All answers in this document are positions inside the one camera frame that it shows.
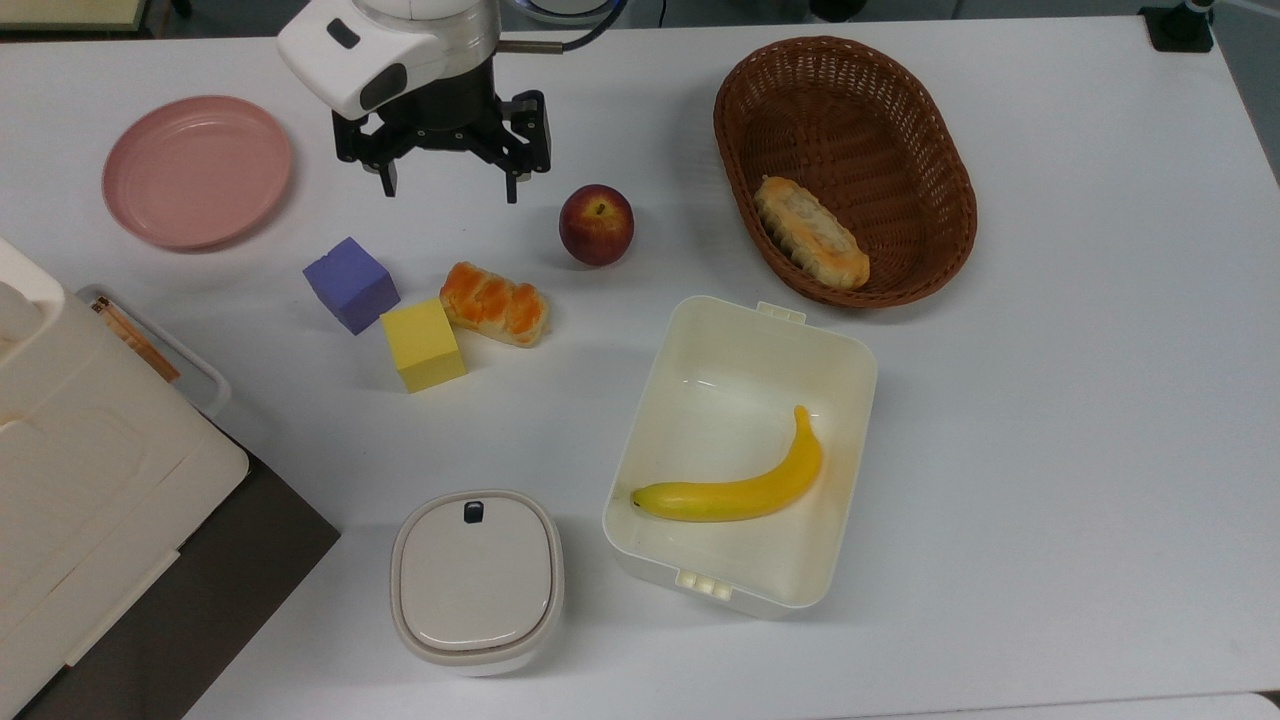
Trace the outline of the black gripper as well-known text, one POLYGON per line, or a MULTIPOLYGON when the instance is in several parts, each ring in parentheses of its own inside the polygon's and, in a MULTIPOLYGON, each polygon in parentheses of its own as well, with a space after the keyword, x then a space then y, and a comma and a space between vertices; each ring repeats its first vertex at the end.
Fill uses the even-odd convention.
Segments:
POLYGON ((390 99, 365 115, 333 115, 335 155, 379 176, 397 196, 396 160, 415 149, 471 152, 506 177, 506 201, 518 201, 525 176, 550 170, 545 96, 539 90, 502 99, 493 61, 390 99))

